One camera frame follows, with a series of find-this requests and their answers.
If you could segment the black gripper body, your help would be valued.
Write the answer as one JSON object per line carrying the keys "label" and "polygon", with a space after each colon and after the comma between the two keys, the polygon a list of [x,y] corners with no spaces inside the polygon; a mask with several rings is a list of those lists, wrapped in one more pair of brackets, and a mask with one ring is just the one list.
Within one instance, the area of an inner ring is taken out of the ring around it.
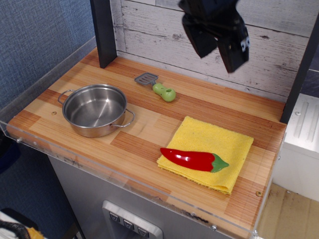
{"label": "black gripper body", "polygon": [[181,0],[178,6],[184,15],[190,15],[197,24],[214,37],[220,37],[224,30],[244,23],[236,9],[236,0]]}

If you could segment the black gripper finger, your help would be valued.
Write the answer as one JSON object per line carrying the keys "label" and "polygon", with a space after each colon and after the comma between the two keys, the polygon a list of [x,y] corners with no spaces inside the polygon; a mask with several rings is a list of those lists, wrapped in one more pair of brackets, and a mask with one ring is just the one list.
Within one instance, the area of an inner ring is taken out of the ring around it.
{"label": "black gripper finger", "polygon": [[197,24],[190,15],[183,16],[182,25],[190,43],[200,58],[206,57],[217,48],[215,38],[206,32],[200,24]]}
{"label": "black gripper finger", "polygon": [[217,39],[217,46],[228,73],[235,72],[249,60],[250,38],[244,23],[224,30]]}

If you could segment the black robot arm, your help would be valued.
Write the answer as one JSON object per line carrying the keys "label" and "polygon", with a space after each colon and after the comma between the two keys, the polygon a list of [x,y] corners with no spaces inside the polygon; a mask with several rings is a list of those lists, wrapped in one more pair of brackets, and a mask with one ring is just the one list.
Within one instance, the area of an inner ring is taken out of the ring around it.
{"label": "black robot arm", "polygon": [[247,27],[236,9],[236,0],[181,0],[182,25],[200,58],[216,48],[228,73],[249,60]]}

